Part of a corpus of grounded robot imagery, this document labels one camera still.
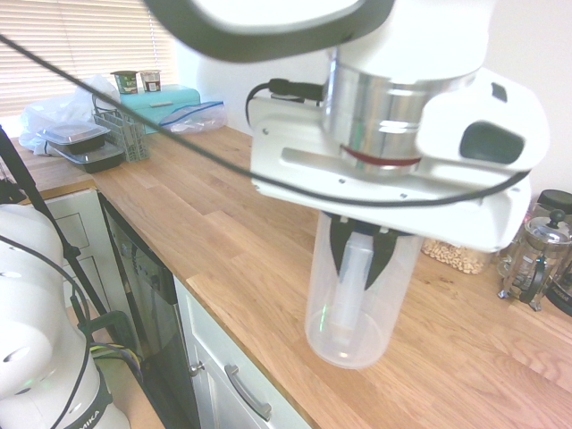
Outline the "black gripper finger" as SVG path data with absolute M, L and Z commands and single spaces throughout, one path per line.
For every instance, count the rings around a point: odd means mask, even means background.
M 399 233 L 388 230 L 385 233 L 377 232 L 373 236 L 373 257 L 367 274 L 365 289 L 368 290 L 390 263 L 396 248 Z
M 344 219 L 342 217 L 333 217 L 331 219 L 329 231 L 330 248 L 336 273 L 339 273 L 341 270 L 346 244 L 356 227 L 357 221 L 354 219 Z

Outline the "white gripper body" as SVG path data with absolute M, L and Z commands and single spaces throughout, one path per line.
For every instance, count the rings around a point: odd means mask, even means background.
M 298 205 L 482 251 L 508 246 L 531 197 L 526 175 L 424 158 L 378 175 L 341 158 L 319 108 L 256 98 L 250 105 L 252 182 Z

